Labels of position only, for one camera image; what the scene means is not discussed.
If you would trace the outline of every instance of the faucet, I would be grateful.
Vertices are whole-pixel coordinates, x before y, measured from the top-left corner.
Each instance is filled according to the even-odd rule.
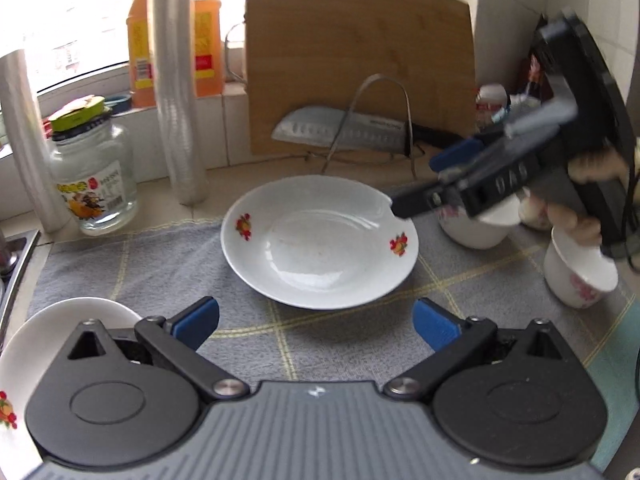
[[[2,229],[0,229],[0,276],[5,276],[14,270],[17,262],[18,254],[10,251]]]

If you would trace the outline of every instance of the jar lid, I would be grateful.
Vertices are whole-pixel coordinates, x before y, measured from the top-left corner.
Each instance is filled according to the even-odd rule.
[[[51,140],[53,140],[53,142],[60,142],[61,140],[73,139],[78,135],[87,133],[89,130],[93,130],[96,126],[105,123],[111,119],[111,115],[113,115],[113,111],[111,108],[105,106],[104,111],[100,115],[94,117],[88,122],[80,124],[80,126],[76,126],[70,130],[65,130],[64,132],[53,132]]]
[[[87,95],[71,101],[49,117],[55,133],[66,132],[104,112],[104,97]]]

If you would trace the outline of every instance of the barcode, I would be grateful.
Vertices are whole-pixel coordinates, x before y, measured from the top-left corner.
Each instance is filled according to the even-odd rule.
[[[140,81],[141,79],[151,79],[149,62],[146,59],[136,60],[136,81]]]
[[[114,198],[113,200],[109,200],[107,202],[107,209],[111,210],[116,208],[117,206],[121,205],[122,202],[124,202],[124,200],[122,199],[122,196],[117,196],[116,198]]]

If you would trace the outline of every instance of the wooden cutting board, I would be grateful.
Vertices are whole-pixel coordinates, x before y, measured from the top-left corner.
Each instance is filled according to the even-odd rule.
[[[271,139],[287,113],[348,108],[369,75],[408,91],[415,123],[474,130],[475,72],[467,4],[457,0],[246,0],[246,74],[254,154],[301,153]],[[406,119],[404,95],[377,82],[356,111]]]

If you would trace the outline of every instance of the white cup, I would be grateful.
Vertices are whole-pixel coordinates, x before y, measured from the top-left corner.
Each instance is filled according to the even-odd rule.
[[[551,291],[574,308],[587,308],[618,286],[616,264],[600,248],[582,247],[555,227],[546,249],[544,273]]]
[[[16,416],[15,429],[0,423],[0,469],[6,480],[21,480],[42,463],[24,424],[24,410],[53,358],[85,319],[99,319],[106,328],[129,328],[140,316],[104,298],[59,301],[22,325],[0,356],[0,391]]]
[[[491,209],[469,218],[464,208],[444,206],[438,209],[438,222],[442,230],[460,245],[471,249],[495,247],[520,223],[520,200],[511,195]]]
[[[529,189],[524,189],[525,197],[520,202],[518,215],[527,227],[538,231],[551,231],[551,222],[546,214],[546,203],[531,198]]]

